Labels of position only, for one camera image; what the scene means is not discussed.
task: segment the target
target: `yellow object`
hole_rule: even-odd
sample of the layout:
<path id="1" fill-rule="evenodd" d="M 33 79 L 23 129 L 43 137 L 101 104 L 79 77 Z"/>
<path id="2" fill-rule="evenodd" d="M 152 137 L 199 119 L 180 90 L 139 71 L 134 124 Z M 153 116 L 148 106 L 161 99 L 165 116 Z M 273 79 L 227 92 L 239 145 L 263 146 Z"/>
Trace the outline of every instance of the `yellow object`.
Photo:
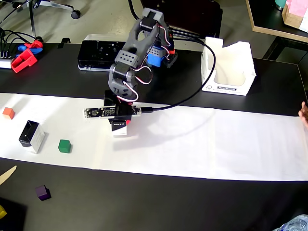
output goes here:
<path id="1" fill-rule="evenodd" d="M 0 206 L 0 219 L 6 215 L 6 212 L 2 206 Z"/>

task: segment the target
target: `blue clamp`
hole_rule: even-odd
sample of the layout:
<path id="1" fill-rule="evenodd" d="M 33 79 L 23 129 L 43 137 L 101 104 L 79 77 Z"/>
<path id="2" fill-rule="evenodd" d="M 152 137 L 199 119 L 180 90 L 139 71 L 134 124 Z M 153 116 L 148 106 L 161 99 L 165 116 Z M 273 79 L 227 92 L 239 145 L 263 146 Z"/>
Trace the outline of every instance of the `blue clamp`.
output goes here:
<path id="1" fill-rule="evenodd" d="M 18 47 L 18 50 L 21 52 L 24 52 L 27 49 L 27 47 L 25 45 L 21 45 Z M 30 51 L 32 52 L 32 54 L 38 54 L 40 52 L 42 52 L 43 48 L 29 48 Z"/>
<path id="2" fill-rule="evenodd" d="M 160 67 L 160 64 L 161 64 L 163 59 L 164 59 L 164 57 L 160 58 L 158 55 L 149 54 L 148 55 L 148 64 Z"/>

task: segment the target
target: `black table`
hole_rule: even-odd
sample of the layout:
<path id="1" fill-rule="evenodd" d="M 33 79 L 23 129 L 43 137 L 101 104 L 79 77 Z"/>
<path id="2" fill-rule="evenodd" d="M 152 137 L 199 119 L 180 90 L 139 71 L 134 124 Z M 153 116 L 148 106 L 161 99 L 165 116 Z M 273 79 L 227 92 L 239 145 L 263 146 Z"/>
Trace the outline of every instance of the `black table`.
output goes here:
<path id="1" fill-rule="evenodd" d="M 276 60 L 285 47 L 308 51 L 308 33 L 285 25 L 274 0 L 246 0 L 252 30 L 277 36 L 263 59 Z"/>
<path id="2" fill-rule="evenodd" d="M 0 70 L 0 92 L 102 98 L 107 73 L 78 70 L 80 45 L 57 46 L 46 44 L 38 63 L 18 75 Z M 138 86 L 141 101 L 175 103 L 190 95 L 201 84 L 200 57 L 199 52 L 179 51 L 171 69 L 154 70 L 153 84 Z M 257 78 L 248 96 L 200 92 L 186 105 L 295 116 L 306 100 L 297 65 L 254 62 Z M 0 186 L 0 197 L 24 208 L 25 231 L 268 231 L 308 212 L 305 182 L 154 176 L 3 158 L 0 174 L 14 165 L 17 170 Z M 44 202 L 34 190 L 42 184 L 52 195 Z"/>

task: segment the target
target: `red cube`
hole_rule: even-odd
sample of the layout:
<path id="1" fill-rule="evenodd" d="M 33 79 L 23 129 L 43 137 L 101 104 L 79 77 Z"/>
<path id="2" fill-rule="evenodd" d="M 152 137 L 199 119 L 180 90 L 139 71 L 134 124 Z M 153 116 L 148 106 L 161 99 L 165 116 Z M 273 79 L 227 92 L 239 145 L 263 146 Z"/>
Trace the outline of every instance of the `red cube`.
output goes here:
<path id="1" fill-rule="evenodd" d="M 6 107 L 2 114 L 6 119 L 13 119 L 15 112 L 12 108 Z"/>

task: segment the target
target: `red clamp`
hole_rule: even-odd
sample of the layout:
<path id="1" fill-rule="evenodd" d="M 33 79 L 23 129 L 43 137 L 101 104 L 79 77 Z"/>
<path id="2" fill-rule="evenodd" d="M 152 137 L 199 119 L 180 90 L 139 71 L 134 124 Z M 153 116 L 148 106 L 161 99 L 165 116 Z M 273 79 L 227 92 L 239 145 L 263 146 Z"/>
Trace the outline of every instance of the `red clamp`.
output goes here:
<path id="1" fill-rule="evenodd" d="M 25 43 L 25 46 L 27 48 L 43 48 L 43 43 L 41 43 L 37 40 L 34 40 L 34 42 L 32 42 L 31 44 Z"/>
<path id="2" fill-rule="evenodd" d="M 16 59 L 13 60 L 11 63 L 11 68 L 14 72 L 18 73 L 27 66 L 32 66 L 37 61 L 38 60 L 36 57 L 34 57 L 33 53 L 29 49 L 26 49 L 18 57 L 16 57 Z"/>

